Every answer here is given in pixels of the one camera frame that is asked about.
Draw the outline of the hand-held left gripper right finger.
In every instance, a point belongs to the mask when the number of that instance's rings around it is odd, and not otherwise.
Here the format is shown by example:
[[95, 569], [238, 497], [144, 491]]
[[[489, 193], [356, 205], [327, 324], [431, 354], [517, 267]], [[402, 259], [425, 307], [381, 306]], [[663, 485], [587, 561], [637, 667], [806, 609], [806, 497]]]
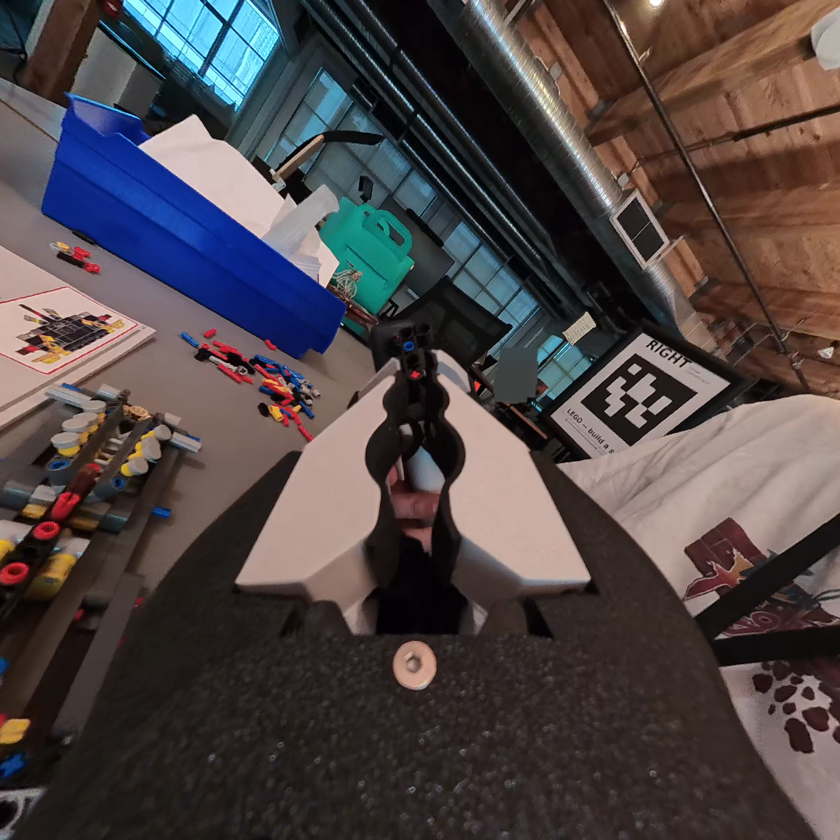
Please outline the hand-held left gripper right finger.
[[530, 449], [480, 407], [451, 356], [434, 354], [444, 419], [465, 450], [449, 491], [461, 537], [450, 580], [468, 601], [461, 631], [477, 634], [497, 603], [580, 591], [592, 577]]

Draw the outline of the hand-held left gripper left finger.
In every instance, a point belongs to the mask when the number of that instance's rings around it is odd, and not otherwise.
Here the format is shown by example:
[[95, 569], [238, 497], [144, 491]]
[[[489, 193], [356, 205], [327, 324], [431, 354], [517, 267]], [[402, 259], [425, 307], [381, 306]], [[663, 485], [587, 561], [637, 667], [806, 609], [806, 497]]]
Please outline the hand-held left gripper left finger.
[[402, 458], [396, 431], [375, 450], [384, 472], [371, 475], [366, 450], [387, 411], [386, 392], [400, 368], [388, 361], [360, 391], [360, 398], [300, 452], [235, 580], [252, 595], [284, 595], [306, 602], [333, 602], [353, 634], [372, 635], [376, 589], [365, 542], [380, 516], [382, 489]]

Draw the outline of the black lego connector piece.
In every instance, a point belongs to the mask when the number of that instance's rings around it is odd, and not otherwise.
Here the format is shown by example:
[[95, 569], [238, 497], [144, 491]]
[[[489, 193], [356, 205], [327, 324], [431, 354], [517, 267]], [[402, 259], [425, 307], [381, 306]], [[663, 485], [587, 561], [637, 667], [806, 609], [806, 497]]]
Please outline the black lego connector piece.
[[428, 384], [434, 368], [432, 332], [427, 323], [406, 319], [378, 322], [369, 334], [369, 348], [378, 374], [399, 374], [412, 393]]

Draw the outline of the partly built lego chassis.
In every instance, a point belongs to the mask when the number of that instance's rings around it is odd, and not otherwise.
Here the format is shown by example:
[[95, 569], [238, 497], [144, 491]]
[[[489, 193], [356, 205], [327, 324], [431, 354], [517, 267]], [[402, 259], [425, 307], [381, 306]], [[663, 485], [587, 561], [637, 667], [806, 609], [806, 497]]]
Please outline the partly built lego chassis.
[[130, 392], [46, 392], [2, 459], [2, 809], [22, 811], [80, 736], [147, 586], [129, 567], [176, 470], [202, 447]]

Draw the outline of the pile of lego pins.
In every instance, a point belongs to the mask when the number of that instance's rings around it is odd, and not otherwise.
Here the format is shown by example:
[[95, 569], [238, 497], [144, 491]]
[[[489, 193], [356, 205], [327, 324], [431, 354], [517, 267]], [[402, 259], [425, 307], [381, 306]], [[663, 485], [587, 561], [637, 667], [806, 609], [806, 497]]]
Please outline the pile of lego pins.
[[314, 420], [314, 403], [321, 397], [307, 377], [277, 359], [264, 354], [247, 355], [217, 338], [217, 331], [205, 331], [200, 338], [181, 332], [180, 339], [189, 345], [193, 358], [213, 366], [229, 381], [247, 386], [261, 395], [257, 411], [283, 427], [294, 427], [307, 442], [313, 435], [307, 422]]

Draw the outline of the small red yellow lego cluster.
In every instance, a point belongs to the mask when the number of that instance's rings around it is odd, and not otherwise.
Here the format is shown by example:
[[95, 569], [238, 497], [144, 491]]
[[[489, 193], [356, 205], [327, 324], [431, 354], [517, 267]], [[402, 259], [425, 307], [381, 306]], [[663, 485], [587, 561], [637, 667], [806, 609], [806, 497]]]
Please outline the small red yellow lego cluster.
[[81, 268], [92, 275], [101, 273], [100, 265], [91, 261], [91, 253], [85, 248], [70, 246], [60, 241], [50, 243], [49, 248], [59, 260], [69, 265]]

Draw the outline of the lego instruction booklet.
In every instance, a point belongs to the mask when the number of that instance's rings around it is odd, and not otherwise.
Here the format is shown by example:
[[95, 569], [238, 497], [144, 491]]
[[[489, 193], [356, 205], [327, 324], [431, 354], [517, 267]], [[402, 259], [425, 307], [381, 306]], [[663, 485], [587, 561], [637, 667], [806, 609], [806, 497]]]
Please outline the lego instruction booklet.
[[1, 248], [1, 428], [152, 340], [155, 330]]

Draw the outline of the person's right hand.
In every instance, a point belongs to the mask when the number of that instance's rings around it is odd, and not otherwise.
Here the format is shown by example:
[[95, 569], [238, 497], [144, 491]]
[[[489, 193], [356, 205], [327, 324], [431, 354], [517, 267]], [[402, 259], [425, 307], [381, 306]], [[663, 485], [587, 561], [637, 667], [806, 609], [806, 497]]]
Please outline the person's right hand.
[[413, 486], [400, 478], [398, 466], [391, 467], [387, 477], [387, 487], [397, 523], [404, 533], [414, 539], [425, 539], [431, 532], [438, 510], [439, 491], [415, 490]]

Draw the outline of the black mesh chair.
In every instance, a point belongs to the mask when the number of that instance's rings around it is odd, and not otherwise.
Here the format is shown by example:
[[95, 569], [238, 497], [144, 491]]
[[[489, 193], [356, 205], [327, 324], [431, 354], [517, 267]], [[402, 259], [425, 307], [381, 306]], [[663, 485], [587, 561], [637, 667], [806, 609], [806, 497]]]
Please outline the black mesh chair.
[[469, 368], [495, 347], [511, 325], [481, 306], [448, 277], [400, 310], [390, 321], [429, 325], [433, 346]]

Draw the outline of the framed marker sign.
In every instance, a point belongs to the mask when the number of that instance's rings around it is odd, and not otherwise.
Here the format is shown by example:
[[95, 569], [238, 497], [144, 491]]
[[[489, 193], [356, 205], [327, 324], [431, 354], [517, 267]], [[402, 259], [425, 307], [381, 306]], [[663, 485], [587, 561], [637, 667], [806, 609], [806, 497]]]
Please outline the framed marker sign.
[[716, 355], [641, 321], [542, 416], [572, 459], [596, 459], [696, 427], [753, 384]]

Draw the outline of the teal tote bag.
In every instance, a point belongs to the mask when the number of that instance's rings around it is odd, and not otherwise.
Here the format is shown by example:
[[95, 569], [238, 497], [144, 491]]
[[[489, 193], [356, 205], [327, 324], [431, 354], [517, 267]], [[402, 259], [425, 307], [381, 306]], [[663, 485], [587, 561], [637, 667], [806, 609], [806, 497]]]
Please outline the teal tote bag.
[[353, 301], [376, 316], [413, 268], [413, 238], [392, 213], [340, 198], [339, 210], [320, 228], [322, 242], [339, 260], [338, 271], [360, 272]]

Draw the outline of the blue plastic bin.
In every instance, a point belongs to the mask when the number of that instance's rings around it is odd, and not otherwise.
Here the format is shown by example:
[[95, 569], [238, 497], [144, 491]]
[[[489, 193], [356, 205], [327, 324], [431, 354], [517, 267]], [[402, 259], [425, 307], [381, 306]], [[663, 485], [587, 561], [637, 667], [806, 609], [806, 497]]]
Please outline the blue plastic bin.
[[140, 118], [67, 100], [44, 215], [295, 359], [325, 353], [339, 299], [144, 153]]

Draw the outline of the silver ventilation duct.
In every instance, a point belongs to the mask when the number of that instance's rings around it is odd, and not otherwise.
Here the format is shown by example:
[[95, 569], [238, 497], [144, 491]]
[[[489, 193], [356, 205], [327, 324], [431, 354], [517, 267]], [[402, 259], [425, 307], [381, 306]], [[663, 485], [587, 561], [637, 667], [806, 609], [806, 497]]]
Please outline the silver ventilation duct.
[[436, 15], [657, 320], [701, 345], [705, 325], [670, 269], [661, 262], [642, 268], [612, 225], [623, 191], [585, 138], [550, 72], [519, 32], [505, 24], [501, 6], [438, 2]]

